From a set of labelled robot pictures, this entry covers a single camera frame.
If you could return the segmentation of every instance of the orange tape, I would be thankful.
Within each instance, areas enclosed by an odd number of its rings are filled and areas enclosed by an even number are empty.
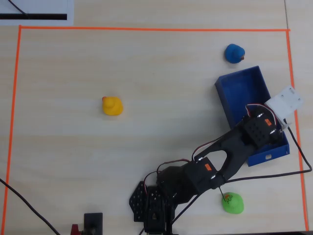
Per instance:
[[[11,107],[11,124],[10,124],[10,136],[9,136],[8,162],[7,162],[7,165],[6,165],[6,178],[5,178],[5,182],[7,184],[9,183],[9,178],[10,178],[11,151],[12,151],[12,138],[13,138],[13,126],[14,126],[15,94],[16,94],[16,82],[17,82],[17,78],[18,78],[18,66],[19,66],[20,45],[21,45],[21,32],[22,32],[22,27],[19,25],[18,45],[17,45],[17,48],[16,48],[15,71],[14,71],[14,81],[13,81],[13,94],[12,94],[12,107]],[[2,224],[1,224],[1,235],[4,235],[7,200],[8,200],[8,188],[5,187],[5,190],[4,190],[4,202],[3,202],[3,212],[2,212]]]
[[[24,29],[87,29],[125,31],[170,31],[170,32],[286,32],[290,29],[242,29],[242,28],[127,28],[127,27],[76,27],[76,26],[22,26]]]
[[[294,88],[294,78],[293,78],[293,69],[292,69],[292,60],[291,60],[289,31],[286,31],[286,40],[287,40],[290,80],[291,80],[291,85]],[[298,121],[298,112],[297,111],[294,112],[294,120],[295,120],[295,129],[296,129],[296,133],[297,133],[297,142],[298,142],[299,146],[301,146],[300,131],[299,131],[299,121]],[[300,151],[298,151],[298,155],[299,155],[300,170],[303,170],[302,156],[301,156]],[[305,224],[305,230],[308,231],[309,230],[309,223],[308,223],[306,191],[305,191],[305,184],[304,184],[304,176],[303,176],[303,174],[300,174],[300,179],[301,179],[301,191],[302,191],[302,206],[303,206],[304,224]]]
[[[11,166],[11,152],[12,152],[12,139],[13,139],[13,127],[14,127],[14,110],[15,110],[15,97],[16,97],[16,84],[18,76],[18,65],[19,65],[19,55],[20,55],[20,44],[21,44],[21,32],[22,29],[85,29],[85,30],[125,30],[125,31],[170,31],[170,32],[285,32],[287,39],[287,49],[288,49],[288,59],[289,59],[289,70],[291,85],[294,87],[294,79],[292,72],[292,62],[291,62],[291,50],[290,50],[290,41],[289,41],[289,31],[290,29],[221,29],[221,28],[210,28],[210,29],[188,29],[188,28],[127,28],[127,27],[49,27],[49,26],[21,26],[19,25],[18,33],[18,42],[16,50],[16,59],[15,59],[15,71],[14,71],[14,81],[13,81],[13,94],[12,94],[12,107],[11,107],[11,123],[10,123],[10,136],[9,136],[9,148],[8,148],[8,161],[6,169],[6,182],[9,183],[10,177],[10,166]],[[299,123],[298,123],[298,114],[297,111],[294,112],[295,124],[296,124],[296,133],[297,141],[301,146],[300,141],[300,132],[299,132]],[[299,165],[300,170],[303,169],[302,158],[299,152]],[[301,188],[302,188],[302,202],[303,202],[303,214],[305,221],[306,231],[309,230],[308,224],[308,215],[307,215],[307,206],[306,206],[306,192],[304,185],[304,177],[301,174]],[[3,213],[2,213],[2,225],[1,225],[1,235],[4,235],[5,228],[5,216],[7,208],[7,198],[8,198],[8,188],[5,187],[4,191],[4,202],[3,202]]]

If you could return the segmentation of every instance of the light wood surface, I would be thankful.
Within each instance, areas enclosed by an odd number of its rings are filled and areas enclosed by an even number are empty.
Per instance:
[[[13,75],[17,45],[17,27],[1,27],[0,34],[0,177],[5,179],[10,133]],[[0,185],[0,210],[3,209],[4,186]]]
[[[229,43],[242,45],[246,60],[225,63]],[[284,32],[23,30],[11,184],[63,234],[83,213],[94,211],[104,213],[104,234],[137,234],[141,224],[133,222],[128,206],[137,182],[159,163],[188,158],[199,144],[227,131],[214,82],[255,65],[271,94],[290,83]],[[121,116],[102,114],[104,95],[121,96]],[[213,162],[221,165],[222,158]],[[245,165],[236,177],[297,165],[291,145],[290,155]],[[245,213],[226,214],[219,192],[211,190],[177,221],[176,231],[304,229],[299,176],[238,182],[223,190],[243,196]],[[51,233],[9,193],[6,234],[22,230]]]
[[[313,2],[309,0],[302,0],[300,2],[288,0],[286,4],[288,23],[291,28],[290,41],[295,88],[300,91],[305,100],[303,107],[299,110],[301,144],[306,153],[306,157],[312,164],[313,69],[311,56],[313,55],[313,16],[310,12],[313,10]],[[309,228],[312,230],[313,201],[311,199],[313,198],[313,174],[305,174],[305,186]]]
[[[75,0],[75,26],[286,28],[283,0]]]

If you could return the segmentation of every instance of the cable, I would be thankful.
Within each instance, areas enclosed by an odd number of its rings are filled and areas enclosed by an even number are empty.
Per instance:
[[[27,14],[26,14],[25,12],[23,12],[21,9],[19,9],[19,7],[16,6],[11,0],[8,0],[8,1],[9,1],[9,3],[11,3],[19,12],[21,12],[22,14],[24,14],[24,15],[27,16]]]
[[[192,199],[191,202],[189,202],[189,204],[175,217],[175,219],[173,219],[172,224],[175,223],[176,220],[178,220],[178,218],[201,196],[201,194],[197,195],[194,199]]]
[[[143,229],[140,231],[139,235],[142,235],[142,233],[143,233],[144,230],[145,230],[145,229],[143,228]]]
[[[39,214],[22,195],[20,195],[14,188],[9,186],[5,181],[0,178],[0,182],[3,183],[8,189],[14,192],[34,213],[37,215],[48,227],[56,234],[60,235],[60,233],[41,215]]]
[[[218,137],[218,138],[215,139],[215,140],[209,141],[209,142],[204,143],[204,144],[200,145],[199,147],[197,147],[197,148],[195,149],[195,151],[194,151],[194,152],[192,153],[192,155],[191,155],[191,160],[194,161],[194,155],[195,155],[195,153],[196,153],[199,149],[201,149],[201,148],[203,148],[203,147],[206,147],[207,145],[209,145],[209,144],[211,144],[211,143],[213,143],[213,142],[215,142],[215,141],[218,141],[218,140],[219,140],[220,138],[222,138],[223,136],[224,136],[224,135]]]
[[[265,178],[275,178],[275,177],[282,177],[282,176],[288,176],[288,175],[296,175],[296,174],[302,174],[302,173],[307,173],[312,171],[312,167],[309,164],[308,160],[306,159],[306,157],[304,156],[304,153],[302,152],[301,147],[299,146],[297,140],[295,139],[292,130],[290,129],[290,127],[288,127],[288,130],[290,132],[290,135],[295,143],[295,145],[297,145],[297,148],[303,158],[303,160],[305,161],[305,163],[308,165],[309,169],[308,170],[299,170],[299,171],[293,171],[293,172],[288,172],[288,173],[282,173],[282,174],[275,174],[275,175],[261,175],[261,176],[251,176],[251,177],[243,177],[243,178],[238,178],[238,179],[233,179],[233,180],[228,180],[226,181],[226,183],[231,183],[231,182],[236,182],[236,181],[241,181],[241,180],[253,180],[253,179],[265,179]]]
[[[156,173],[158,174],[158,172],[159,172],[158,170],[159,170],[160,166],[162,166],[162,165],[164,165],[164,164],[177,163],[177,162],[187,162],[187,163],[189,163],[190,161],[189,161],[188,159],[178,159],[178,160],[174,160],[174,161],[164,162],[164,163],[162,163],[161,165],[159,165],[159,166],[157,167]]]
[[[275,125],[277,124],[277,117],[276,117],[274,111],[273,111],[271,108],[269,108],[268,106],[263,105],[263,104],[258,104],[258,103],[247,104],[247,105],[245,106],[245,108],[246,108],[246,111],[247,111],[247,113],[248,113],[248,116],[250,116],[250,111],[249,111],[248,108],[247,108],[248,105],[257,105],[257,106],[261,106],[261,107],[263,107],[263,108],[266,108],[267,110],[269,110],[269,111],[272,113],[273,118],[274,118]]]
[[[156,172],[156,170],[155,171],[152,171],[152,172],[150,172],[149,174],[147,174],[146,175],[146,177],[144,178],[144,180],[143,180],[143,188],[145,189],[145,193],[146,193],[146,195],[148,195],[148,193],[147,193],[147,189],[146,189],[146,179],[147,179],[147,177],[149,176],[149,175],[151,175],[152,173],[155,173]]]

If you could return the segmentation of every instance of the blue plastic tray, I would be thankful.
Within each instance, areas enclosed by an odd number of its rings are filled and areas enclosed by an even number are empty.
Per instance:
[[[270,99],[259,66],[219,77],[215,83],[230,128],[246,115],[245,105],[265,103]],[[248,166],[260,164],[290,153],[284,134],[281,142],[266,145],[248,158]]]

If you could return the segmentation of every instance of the black cable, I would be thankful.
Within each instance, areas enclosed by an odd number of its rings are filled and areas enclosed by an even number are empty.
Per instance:
[[[14,192],[48,227],[56,234],[60,235],[60,233],[41,215],[39,214],[22,195],[20,195],[14,188],[9,186],[5,181],[0,178],[0,182],[3,183],[8,189]]]
[[[27,14],[26,14],[25,12],[23,12],[21,9],[19,9],[19,7],[16,6],[11,0],[8,0],[8,1],[9,1],[9,3],[11,3],[19,12],[21,12],[22,14],[24,14],[24,15],[27,16]]]
[[[175,223],[176,220],[178,220],[178,218],[201,196],[201,194],[195,196],[194,199],[192,199],[191,202],[189,202],[189,204],[175,217],[175,219],[173,219],[172,224]]]
[[[290,135],[295,143],[295,145],[297,145],[297,148],[303,158],[303,160],[305,161],[305,163],[308,165],[309,169],[308,170],[299,170],[299,171],[293,171],[293,172],[288,172],[288,173],[282,173],[282,174],[275,174],[275,175],[261,175],[261,176],[251,176],[251,177],[243,177],[243,178],[238,178],[238,179],[233,179],[233,180],[228,180],[226,181],[226,183],[231,183],[231,182],[236,182],[236,181],[241,181],[241,180],[254,180],[254,179],[265,179],[265,178],[275,178],[275,177],[282,177],[282,176],[287,176],[287,175],[296,175],[296,174],[302,174],[302,173],[307,173],[312,171],[312,167],[309,164],[308,160],[306,159],[306,157],[304,156],[304,153],[302,152],[301,147],[299,146],[297,140],[295,139],[292,130],[290,129],[290,127],[288,127],[288,130],[290,132]]]
[[[143,228],[143,229],[140,231],[139,235],[142,235],[142,233],[143,233],[144,230],[145,230],[145,229]]]

